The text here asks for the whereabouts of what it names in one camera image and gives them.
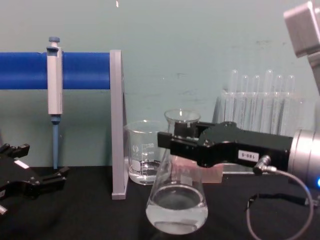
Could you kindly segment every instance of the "silver cylindrical motor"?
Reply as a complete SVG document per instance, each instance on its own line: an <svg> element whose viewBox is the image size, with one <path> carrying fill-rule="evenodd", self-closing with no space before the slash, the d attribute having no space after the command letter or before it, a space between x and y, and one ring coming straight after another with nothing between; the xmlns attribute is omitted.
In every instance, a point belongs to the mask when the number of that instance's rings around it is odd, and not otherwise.
<svg viewBox="0 0 320 240"><path fill-rule="evenodd" d="M299 130L290 149L288 172L309 188L320 189L320 132Z"/></svg>

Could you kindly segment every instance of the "teal wall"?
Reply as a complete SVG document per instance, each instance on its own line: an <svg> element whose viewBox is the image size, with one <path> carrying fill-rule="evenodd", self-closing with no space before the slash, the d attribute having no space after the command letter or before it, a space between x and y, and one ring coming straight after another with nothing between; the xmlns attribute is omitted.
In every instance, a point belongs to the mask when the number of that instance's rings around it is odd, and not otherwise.
<svg viewBox="0 0 320 240"><path fill-rule="evenodd" d="M8 0L0 8L0 51L44 52L59 36L66 52L123 51L128 121L164 120L190 108L211 121L216 97L240 74L295 75L318 94L306 58L296 59L283 12L303 0ZM0 91L4 142L29 143L31 166L51 166L45 91ZM61 163L110 164L110 93L65 91Z"/></svg>

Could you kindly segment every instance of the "erlenmeyer flask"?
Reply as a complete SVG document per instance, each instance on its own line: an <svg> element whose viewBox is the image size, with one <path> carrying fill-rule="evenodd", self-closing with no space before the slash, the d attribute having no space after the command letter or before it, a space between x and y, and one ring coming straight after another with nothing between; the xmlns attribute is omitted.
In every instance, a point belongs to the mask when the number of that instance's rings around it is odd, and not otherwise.
<svg viewBox="0 0 320 240"><path fill-rule="evenodd" d="M168 131L177 124L192 128L199 121L197 112L174 109L165 112ZM192 233L206 222L208 207L200 167L195 162L170 155L165 150L146 206L146 216L158 230L174 235Z"/></svg>

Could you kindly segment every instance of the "glass beaker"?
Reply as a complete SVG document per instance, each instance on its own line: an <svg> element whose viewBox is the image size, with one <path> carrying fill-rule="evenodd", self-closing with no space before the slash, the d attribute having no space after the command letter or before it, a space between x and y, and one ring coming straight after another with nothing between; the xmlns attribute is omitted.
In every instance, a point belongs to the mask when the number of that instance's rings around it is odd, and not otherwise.
<svg viewBox="0 0 320 240"><path fill-rule="evenodd" d="M175 132L176 124L192 127L200 119L198 113L183 109L166 111L164 115L170 133ZM166 149L147 202L146 216L153 226L168 234L184 235L201 228L207 220L208 207L200 167L189 159L170 155Z"/></svg>
<svg viewBox="0 0 320 240"><path fill-rule="evenodd" d="M128 133L128 174L132 181L141 185L152 185L164 150L158 147L157 133L165 131L160 121L142 120L124 126Z"/></svg>

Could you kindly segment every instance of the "gray stand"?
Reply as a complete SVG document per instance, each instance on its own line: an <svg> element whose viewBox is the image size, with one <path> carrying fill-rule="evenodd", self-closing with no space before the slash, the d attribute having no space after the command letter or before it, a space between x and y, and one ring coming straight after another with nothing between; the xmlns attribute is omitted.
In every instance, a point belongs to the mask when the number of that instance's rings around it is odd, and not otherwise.
<svg viewBox="0 0 320 240"><path fill-rule="evenodd" d="M128 185L128 150L124 126L127 124L124 72L121 50L110 51L110 95L112 136L112 199L126 199Z"/></svg>

